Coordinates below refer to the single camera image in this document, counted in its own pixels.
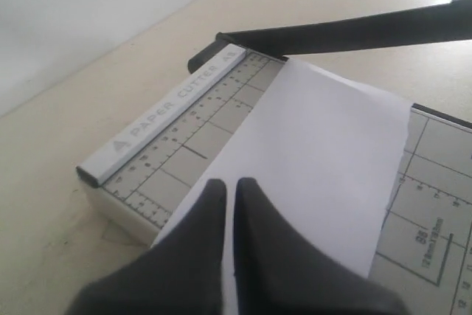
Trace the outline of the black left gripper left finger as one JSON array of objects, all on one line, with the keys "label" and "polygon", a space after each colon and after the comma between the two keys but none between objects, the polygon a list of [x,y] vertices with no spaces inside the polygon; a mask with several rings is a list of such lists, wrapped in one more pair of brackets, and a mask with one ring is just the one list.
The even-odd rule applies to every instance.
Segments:
[{"label": "black left gripper left finger", "polygon": [[163,240],[84,287],[73,314],[222,314],[225,223],[226,185],[210,179]]}]

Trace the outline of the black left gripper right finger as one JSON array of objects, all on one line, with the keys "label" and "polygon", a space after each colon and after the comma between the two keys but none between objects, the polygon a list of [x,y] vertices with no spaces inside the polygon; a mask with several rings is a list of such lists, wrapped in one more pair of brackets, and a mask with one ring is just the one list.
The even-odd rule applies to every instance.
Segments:
[{"label": "black left gripper right finger", "polygon": [[320,252],[255,179],[235,193],[233,259],[240,314],[407,314],[401,298]]}]

